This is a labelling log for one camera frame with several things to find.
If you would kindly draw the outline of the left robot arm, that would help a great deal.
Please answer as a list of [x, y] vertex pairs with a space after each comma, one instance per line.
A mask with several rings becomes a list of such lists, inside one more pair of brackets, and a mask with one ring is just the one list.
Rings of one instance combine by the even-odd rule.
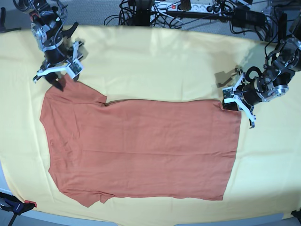
[[296, 72], [301, 70], [301, 17], [292, 23], [290, 34], [278, 41], [265, 57], [264, 71], [252, 66], [246, 72], [238, 70], [240, 81], [235, 87], [223, 89], [223, 108], [239, 111], [283, 96]]

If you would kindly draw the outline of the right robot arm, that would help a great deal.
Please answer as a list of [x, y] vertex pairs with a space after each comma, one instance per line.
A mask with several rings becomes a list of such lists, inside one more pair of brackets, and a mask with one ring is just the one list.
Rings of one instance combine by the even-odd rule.
[[65, 41], [73, 35], [79, 23], [75, 22], [71, 28], [64, 30], [67, 19], [67, 5], [56, 0], [56, 6], [51, 6], [46, 0], [14, 0], [13, 4], [21, 12], [28, 13], [31, 18], [31, 32], [44, 53], [44, 61], [37, 71], [34, 82], [40, 78], [60, 91], [63, 84], [59, 81], [61, 72], [66, 72], [72, 80], [77, 80], [83, 70], [81, 59], [83, 54], [79, 48], [81, 41], [65, 45]]

